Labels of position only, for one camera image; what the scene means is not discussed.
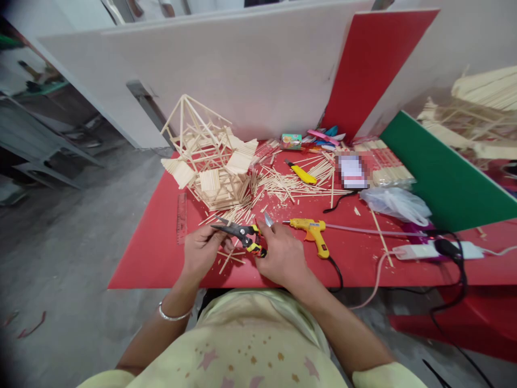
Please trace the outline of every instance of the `red table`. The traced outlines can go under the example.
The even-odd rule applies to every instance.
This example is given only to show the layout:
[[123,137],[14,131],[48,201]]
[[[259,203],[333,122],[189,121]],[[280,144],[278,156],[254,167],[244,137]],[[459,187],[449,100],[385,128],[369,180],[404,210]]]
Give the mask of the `red table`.
[[[283,173],[289,171],[283,162],[288,158],[295,162],[305,158],[300,153],[285,151],[276,157],[275,168]],[[183,246],[176,244],[177,196],[182,192],[174,178],[164,173],[155,193],[133,235],[128,248],[113,275],[109,289],[133,288],[169,288],[178,279],[183,267]],[[359,196],[344,198],[334,212],[323,214],[330,207],[330,197],[300,198],[299,205],[286,200],[287,207],[280,207],[276,196],[265,195],[252,212],[257,217],[266,204],[267,212],[274,221],[290,218],[322,219],[329,224],[345,225],[364,229],[375,229],[375,223],[366,204]],[[357,207],[360,216],[354,212]],[[206,206],[197,202],[187,192],[188,231],[198,228],[201,220],[206,218]],[[393,218],[377,215],[379,225],[385,231],[400,230],[399,222]],[[517,220],[487,225],[483,227],[487,237],[479,237],[477,230],[460,233],[464,240],[493,251],[500,251],[517,244]],[[293,230],[300,240],[305,232]],[[341,269],[345,287],[373,287],[378,259],[383,254],[382,243],[378,235],[334,230],[328,228],[323,237],[330,253]],[[404,238],[385,237],[388,248],[407,244]],[[314,242],[304,243],[307,263],[315,275],[327,287],[339,286],[335,269],[326,260],[316,256]],[[275,284],[258,273],[254,257],[247,253],[238,256],[246,264],[230,261],[221,275],[219,270],[225,257],[218,255],[214,266],[203,280],[202,287],[271,287]],[[469,284],[475,285],[515,285],[517,284],[517,250],[510,251],[504,257],[489,256],[481,260],[468,261],[465,265]],[[442,286],[454,283],[458,279],[456,266],[451,262],[431,264],[426,262],[400,262],[393,257],[394,267],[385,260],[381,273],[380,286]]]

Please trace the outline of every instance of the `yellow glue gun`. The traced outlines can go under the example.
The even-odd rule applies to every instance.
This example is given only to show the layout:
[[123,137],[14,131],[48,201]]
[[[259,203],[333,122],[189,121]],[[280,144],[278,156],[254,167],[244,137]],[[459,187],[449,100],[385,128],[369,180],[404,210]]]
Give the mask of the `yellow glue gun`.
[[322,232],[325,230],[324,221],[314,221],[309,218],[292,218],[290,221],[284,221],[295,229],[303,229],[307,232],[305,240],[315,241],[318,247],[318,257],[320,259],[328,259],[330,256],[329,249],[323,240]]

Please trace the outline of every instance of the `hand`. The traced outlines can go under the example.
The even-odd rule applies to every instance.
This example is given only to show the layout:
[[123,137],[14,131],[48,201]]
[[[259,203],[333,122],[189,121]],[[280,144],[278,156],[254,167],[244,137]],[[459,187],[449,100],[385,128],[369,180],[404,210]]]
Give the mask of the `hand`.
[[311,270],[305,261],[302,242],[292,235],[287,226],[274,224],[270,228],[264,222],[257,223],[268,243],[267,256],[255,259],[258,271],[289,291],[303,285]]
[[182,276],[200,282],[214,264],[219,246],[227,253],[235,247],[225,232],[202,226],[185,237],[185,264]]

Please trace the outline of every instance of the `scissor blade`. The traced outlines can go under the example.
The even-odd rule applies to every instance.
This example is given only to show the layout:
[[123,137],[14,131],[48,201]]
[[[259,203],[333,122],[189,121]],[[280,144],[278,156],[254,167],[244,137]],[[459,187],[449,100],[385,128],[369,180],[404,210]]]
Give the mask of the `scissor blade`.
[[266,220],[266,225],[271,226],[274,224],[272,218],[269,216],[267,212],[264,212],[264,219]]
[[224,223],[226,226],[230,226],[230,227],[239,227],[240,225],[239,224],[236,224],[236,223],[230,223],[228,225],[228,220],[223,218],[223,217],[219,217],[219,216],[215,216],[219,221],[221,221],[222,223]]
[[231,226],[224,226],[224,225],[210,225],[212,228],[226,232],[231,235],[238,236],[237,231],[232,228]]

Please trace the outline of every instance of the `gray floor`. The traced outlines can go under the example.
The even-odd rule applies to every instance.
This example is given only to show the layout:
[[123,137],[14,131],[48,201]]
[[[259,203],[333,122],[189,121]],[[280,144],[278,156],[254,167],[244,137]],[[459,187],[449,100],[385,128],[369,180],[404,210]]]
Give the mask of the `gray floor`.
[[[112,368],[166,292],[106,290],[163,173],[151,150],[122,141],[115,145],[97,156],[105,169],[87,167],[81,173],[83,191],[36,189],[15,207],[0,209],[0,318],[20,311],[0,333],[3,363],[16,386],[74,387]],[[339,298],[353,304],[370,291],[349,290]],[[428,387],[441,385],[422,358],[453,388],[484,387],[453,347],[390,327],[387,309],[404,312],[408,306],[423,308],[421,297],[381,293],[358,315]],[[45,323],[30,337],[16,339],[43,310]],[[496,387],[515,386],[517,365],[471,354]]]

